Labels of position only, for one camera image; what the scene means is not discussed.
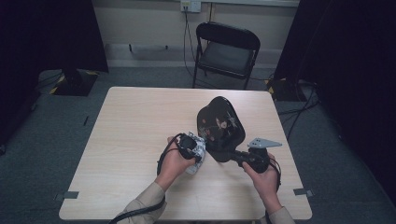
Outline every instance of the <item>hand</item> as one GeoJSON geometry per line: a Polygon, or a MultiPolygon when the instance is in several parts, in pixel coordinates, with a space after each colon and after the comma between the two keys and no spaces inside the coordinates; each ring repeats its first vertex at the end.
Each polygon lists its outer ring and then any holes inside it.
{"type": "MultiPolygon", "coordinates": [[[[168,143],[172,141],[172,139],[173,137],[168,137],[168,143]]],[[[167,191],[178,176],[183,174],[189,166],[195,164],[195,158],[186,160],[180,155],[176,143],[177,139],[175,139],[168,148],[168,153],[163,159],[161,172],[155,179],[155,182],[161,186],[163,191],[167,191]]]]}
{"type": "MultiPolygon", "coordinates": [[[[275,165],[274,155],[268,153],[268,156],[271,159],[271,163],[275,165]]],[[[277,172],[275,168],[269,165],[268,169],[264,173],[258,174],[246,162],[243,162],[242,165],[245,172],[253,180],[254,188],[259,193],[268,214],[271,215],[275,211],[281,209],[282,205],[280,204],[276,194],[277,172]]]]}

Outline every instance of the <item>wall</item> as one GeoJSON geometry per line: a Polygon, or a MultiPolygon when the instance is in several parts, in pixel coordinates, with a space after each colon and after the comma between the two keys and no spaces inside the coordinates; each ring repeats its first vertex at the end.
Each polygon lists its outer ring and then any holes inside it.
{"type": "MultiPolygon", "coordinates": [[[[283,49],[296,7],[274,7],[275,0],[250,2],[259,5],[202,3],[201,13],[188,14],[193,44],[196,26],[210,19],[251,30],[261,40],[262,49],[283,49]]],[[[297,5],[296,0],[278,2],[297,5]]],[[[105,44],[183,44],[185,15],[179,1],[93,0],[93,5],[105,44]]]]}

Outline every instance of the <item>sleeve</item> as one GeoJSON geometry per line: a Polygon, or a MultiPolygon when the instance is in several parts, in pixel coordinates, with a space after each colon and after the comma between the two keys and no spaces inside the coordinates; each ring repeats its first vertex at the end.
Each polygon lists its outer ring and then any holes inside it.
{"type": "MultiPolygon", "coordinates": [[[[163,189],[157,183],[153,182],[142,193],[140,193],[139,196],[137,196],[134,200],[128,203],[125,209],[121,213],[119,213],[119,215],[130,211],[134,211],[136,209],[150,207],[152,205],[160,203],[164,195],[165,192],[163,191],[163,189]]],[[[166,203],[164,203],[163,207],[161,207],[156,211],[147,214],[138,215],[135,217],[125,218],[124,220],[119,221],[118,224],[154,223],[163,214],[163,210],[165,210],[165,207],[166,207],[166,203]]]]}
{"type": "MultiPolygon", "coordinates": [[[[270,215],[270,220],[272,224],[295,224],[293,218],[291,217],[288,209],[282,207],[273,214],[270,215]]],[[[261,224],[267,224],[265,217],[260,219],[261,224]]]]}

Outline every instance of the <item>person's left hand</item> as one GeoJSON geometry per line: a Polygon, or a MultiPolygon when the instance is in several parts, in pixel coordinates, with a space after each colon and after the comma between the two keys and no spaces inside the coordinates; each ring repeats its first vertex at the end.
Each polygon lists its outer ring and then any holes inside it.
{"type": "MultiPolygon", "coordinates": [[[[173,137],[168,137],[168,143],[172,141],[173,137]]],[[[163,159],[163,165],[161,166],[161,172],[155,179],[155,182],[161,186],[163,191],[166,191],[178,176],[184,173],[184,171],[195,164],[195,158],[186,160],[178,152],[176,145],[177,139],[168,148],[168,153],[163,159]]]]}

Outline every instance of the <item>chair backrest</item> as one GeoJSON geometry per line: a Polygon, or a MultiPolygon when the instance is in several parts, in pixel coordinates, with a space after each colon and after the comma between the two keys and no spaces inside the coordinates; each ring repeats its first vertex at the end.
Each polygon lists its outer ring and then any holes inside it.
{"type": "Polygon", "coordinates": [[[218,22],[203,22],[197,26],[198,43],[201,39],[214,41],[240,49],[260,49],[260,39],[247,29],[241,29],[218,22]]]}

